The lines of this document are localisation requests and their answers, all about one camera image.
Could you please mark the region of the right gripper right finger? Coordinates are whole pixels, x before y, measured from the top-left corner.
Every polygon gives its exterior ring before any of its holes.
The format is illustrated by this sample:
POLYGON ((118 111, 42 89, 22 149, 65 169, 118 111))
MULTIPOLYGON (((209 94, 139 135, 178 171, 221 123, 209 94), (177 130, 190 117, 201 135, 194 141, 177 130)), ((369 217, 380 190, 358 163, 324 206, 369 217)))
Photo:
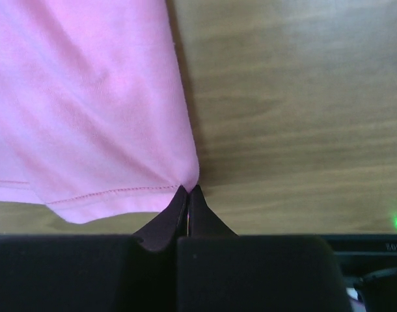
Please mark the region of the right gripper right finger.
POLYGON ((316 235, 239 236, 195 187, 177 243, 179 311, 351 311, 331 247, 316 235))

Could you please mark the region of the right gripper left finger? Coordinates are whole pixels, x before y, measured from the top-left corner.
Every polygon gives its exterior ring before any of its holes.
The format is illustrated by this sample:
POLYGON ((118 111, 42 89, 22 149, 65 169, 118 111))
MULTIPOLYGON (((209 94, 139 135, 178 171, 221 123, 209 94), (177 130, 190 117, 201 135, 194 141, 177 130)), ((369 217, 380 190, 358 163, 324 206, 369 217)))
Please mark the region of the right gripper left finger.
POLYGON ((175 311, 187 197, 131 235, 0 235, 0 311, 175 311))

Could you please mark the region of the pink t shirt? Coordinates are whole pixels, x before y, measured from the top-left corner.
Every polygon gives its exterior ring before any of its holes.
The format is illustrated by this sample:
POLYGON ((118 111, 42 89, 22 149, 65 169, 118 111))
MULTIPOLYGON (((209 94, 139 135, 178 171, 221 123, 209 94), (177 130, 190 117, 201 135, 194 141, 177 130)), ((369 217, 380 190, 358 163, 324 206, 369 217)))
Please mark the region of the pink t shirt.
POLYGON ((198 163, 164 1, 0 1, 0 201, 160 212, 198 163))

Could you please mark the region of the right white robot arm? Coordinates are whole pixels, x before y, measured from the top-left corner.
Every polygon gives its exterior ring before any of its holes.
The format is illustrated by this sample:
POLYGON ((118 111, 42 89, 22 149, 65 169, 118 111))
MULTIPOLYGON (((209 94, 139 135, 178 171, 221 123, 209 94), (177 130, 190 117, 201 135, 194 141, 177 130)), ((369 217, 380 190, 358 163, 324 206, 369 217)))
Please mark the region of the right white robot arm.
POLYGON ((200 187, 131 235, 0 235, 0 311, 397 311, 397 235, 234 233, 200 187))

